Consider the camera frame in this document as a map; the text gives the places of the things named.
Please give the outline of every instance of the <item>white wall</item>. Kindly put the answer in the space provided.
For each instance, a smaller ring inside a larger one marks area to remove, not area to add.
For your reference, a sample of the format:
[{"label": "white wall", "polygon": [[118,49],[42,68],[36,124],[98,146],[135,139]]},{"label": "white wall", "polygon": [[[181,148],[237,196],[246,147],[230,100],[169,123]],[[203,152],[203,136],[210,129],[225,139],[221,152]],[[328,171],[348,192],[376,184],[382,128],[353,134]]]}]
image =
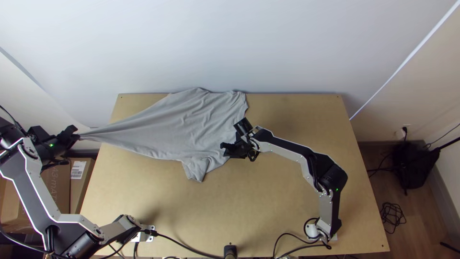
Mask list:
[{"label": "white wall", "polygon": [[[460,114],[460,108],[457,108],[457,114]],[[460,117],[454,119],[454,123],[440,129],[439,131],[431,134],[425,138],[425,142],[430,143],[435,141],[444,133],[448,132],[450,129],[454,128],[460,123]],[[431,149],[434,149],[438,146],[441,146],[457,137],[460,136],[460,127],[453,130],[444,138],[440,139],[431,146]],[[454,202],[457,213],[460,215],[460,142],[450,145],[445,149],[441,150],[441,155],[439,156],[438,161],[436,162],[436,167],[441,174],[444,184],[449,191],[449,194]]]},{"label": "white wall", "polygon": [[421,140],[460,118],[460,8],[351,120],[358,141]]},{"label": "white wall", "polygon": [[[0,104],[28,130],[40,125],[49,134],[56,135],[68,125],[75,125],[80,132],[88,128],[72,119],[47,93],[31,81],[22,71],[0,53]],[[0,110],[0,116],[11,121]],[[79,141],[75,149],[97,149],[100,144]]]},{"label": "white wall", "polygon": [[74,118],[118,93],[343,93],[353,114],[454,0],[2,2],[0,47]]}]

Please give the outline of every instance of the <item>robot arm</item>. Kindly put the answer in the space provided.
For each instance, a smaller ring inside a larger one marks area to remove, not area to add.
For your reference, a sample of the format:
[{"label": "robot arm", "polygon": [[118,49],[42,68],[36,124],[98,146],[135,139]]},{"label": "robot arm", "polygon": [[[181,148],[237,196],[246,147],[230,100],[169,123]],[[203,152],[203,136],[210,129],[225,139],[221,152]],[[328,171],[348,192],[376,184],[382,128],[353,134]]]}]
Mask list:
[{"label": "robot arm", "polygon": [[0,174],[11,180],[34,229],[42,236],[45,250],[64,258],[90,258],[97,250],[118,241],[152,241],[152,225],[142,225],[129,215],[99,227],[82,215],[62,214],[40,177],[48,162],[56,161],[79,136],[74,126],[57,136],[49,136],[41,127],[23,131],[0,118]]},{"label": "robot arm", "polygon": [[253,128],[244,118],[234,125],[237,141],[222,143],[225,156],[230,158],[249,157],[254,161],[259,153],[273,152],[300,164],[303,177],[319,196],[320,217],[315,224],[305,225],[305,233],[327,243],[342,226],[339,219],[340,193],[348,179],[345,171],[329,156],[315,153],[310,148],[277,138],[267,129]]}]

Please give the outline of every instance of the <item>gray t-shirt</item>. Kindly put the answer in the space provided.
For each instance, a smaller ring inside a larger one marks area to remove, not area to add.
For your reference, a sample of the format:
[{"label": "gray t-shirt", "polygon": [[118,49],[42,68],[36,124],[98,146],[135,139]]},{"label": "gray t-shirt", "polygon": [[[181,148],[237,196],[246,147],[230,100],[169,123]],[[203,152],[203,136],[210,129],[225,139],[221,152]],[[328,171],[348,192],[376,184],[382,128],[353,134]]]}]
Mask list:
[{"label": "gray t-shirt", "polygon": [[235,142],[233,125],[247,108],[244,93],[194,88],[169,94],[131,117],[81,134],[81,139],[181,161],[187,178],[201,182],[228,160],[220,143]]}]

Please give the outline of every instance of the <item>wooden table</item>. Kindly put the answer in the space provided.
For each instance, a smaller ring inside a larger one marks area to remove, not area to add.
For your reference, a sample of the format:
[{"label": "wooden table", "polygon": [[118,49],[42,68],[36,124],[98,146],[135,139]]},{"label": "wooden table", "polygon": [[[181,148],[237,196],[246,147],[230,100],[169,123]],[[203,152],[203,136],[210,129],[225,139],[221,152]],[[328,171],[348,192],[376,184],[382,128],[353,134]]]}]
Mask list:
[{"label": "wooden table", "polygon": [[[120,94],[111,122],[165,96]],[[293,255],[389,251],[342,98],[334,94],[247,94],[247,101],[246,117],[254,126],[328,154],[348,174],[339,213],[343,226],[338,241],[330,242],[333,249],[313,247]],[[297,163],[273,153],[262,153],[253,163],[230,159],[198,183],[187,180],[180,162],[156,160],[103,144],[81,214],[98,225],[130,214],[143,224],[154,224],[159,233],[207,253],[222,256],[223,247],[231,242],[240,257],[270,257],[281,233],[305,237],[305,221],[318,216],[318,197]],[[276,254],[302,245],[292,237],[283,237]],[[112,252],[105,247],[97,254]],[[123,252],[132,256],[133,244],[127,244]],[[138,254],[199,257],[160,237],[140,243]]]}]

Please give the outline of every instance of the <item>power outlet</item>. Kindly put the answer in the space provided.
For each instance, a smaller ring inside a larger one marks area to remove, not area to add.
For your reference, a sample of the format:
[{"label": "power outlet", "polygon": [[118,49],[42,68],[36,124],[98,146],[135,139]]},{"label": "power outlet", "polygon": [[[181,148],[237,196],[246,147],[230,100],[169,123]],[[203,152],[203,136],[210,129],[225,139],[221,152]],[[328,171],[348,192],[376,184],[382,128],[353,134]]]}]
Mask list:
[{"label": "power outlet", "polygon": [[406,132],[401,128],[394,132],[397,140],[403,140],[406,137]]}]

